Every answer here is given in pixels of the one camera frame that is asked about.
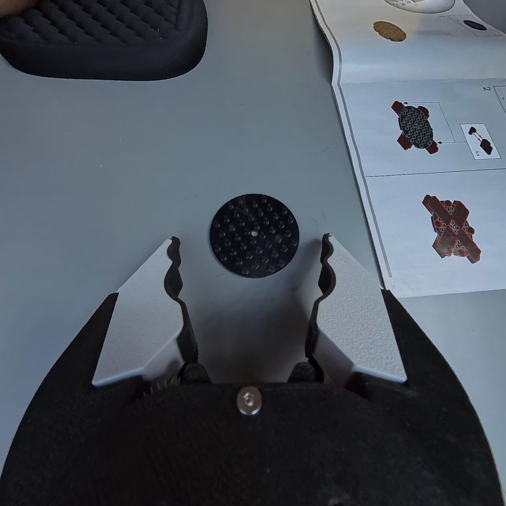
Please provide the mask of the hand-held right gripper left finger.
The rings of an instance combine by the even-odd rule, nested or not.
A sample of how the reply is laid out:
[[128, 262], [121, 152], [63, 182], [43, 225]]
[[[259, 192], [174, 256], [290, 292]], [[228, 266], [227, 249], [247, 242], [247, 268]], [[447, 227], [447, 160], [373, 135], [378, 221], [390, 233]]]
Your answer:
[[180, 298], [180, 240], [171, 237], [119, 288], [92, 384], [140, 376], [173, 377], [198, 362], [198, 346]]

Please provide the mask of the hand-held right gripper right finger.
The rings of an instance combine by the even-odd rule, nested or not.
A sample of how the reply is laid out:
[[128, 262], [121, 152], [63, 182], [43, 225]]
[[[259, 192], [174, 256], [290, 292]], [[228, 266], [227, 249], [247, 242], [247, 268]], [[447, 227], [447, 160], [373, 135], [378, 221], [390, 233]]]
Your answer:
[[322, 294], [313, 304], [306, 357], [335, 385], [344, 385], [355, 373], [405, 383], [380, 283], [328, 233], [320, 262]]

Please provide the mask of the open building instruction booklet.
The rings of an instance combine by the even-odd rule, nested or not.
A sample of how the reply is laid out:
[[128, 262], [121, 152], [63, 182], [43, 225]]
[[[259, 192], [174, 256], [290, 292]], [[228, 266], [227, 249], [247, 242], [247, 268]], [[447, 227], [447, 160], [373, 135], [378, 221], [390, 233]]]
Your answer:
[[385, 287], [505, 289], [505, 28], [470, 1], [311, 1]]

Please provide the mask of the black textured cushion pad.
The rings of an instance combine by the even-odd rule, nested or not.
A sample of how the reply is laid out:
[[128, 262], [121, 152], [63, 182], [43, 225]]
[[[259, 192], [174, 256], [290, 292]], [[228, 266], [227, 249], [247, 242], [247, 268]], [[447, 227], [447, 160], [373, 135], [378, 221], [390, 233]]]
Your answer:
[[204, 1], [30, 1], [19, 10], [1, 16], [1, 56], [35, 76], [171, 79], [206, 49]]

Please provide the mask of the black round studded plate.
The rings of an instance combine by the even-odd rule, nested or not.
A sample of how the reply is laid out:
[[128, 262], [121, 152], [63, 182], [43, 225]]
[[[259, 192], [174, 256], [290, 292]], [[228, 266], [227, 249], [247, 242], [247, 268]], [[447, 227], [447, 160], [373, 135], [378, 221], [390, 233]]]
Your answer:
[[250, 279], [284, 269], [300, 243], [298, 223], [281, 201], [250, 193], [228, 200], [212, 219], [210, 245], [228, 271]]

